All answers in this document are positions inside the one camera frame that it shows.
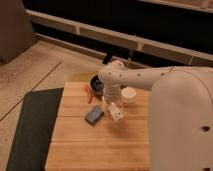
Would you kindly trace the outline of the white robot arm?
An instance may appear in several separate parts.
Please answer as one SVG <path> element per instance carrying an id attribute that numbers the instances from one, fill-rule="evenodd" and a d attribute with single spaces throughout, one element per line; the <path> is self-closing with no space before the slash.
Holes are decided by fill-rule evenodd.
<path id="1" fill-rule="evenodd" d="M 150 92 L 151 171 L 213 171 L 213 68 L 133 70 L 113 61 L 98 77 L 108 102 L 119 98 L 122 85 Z"/>

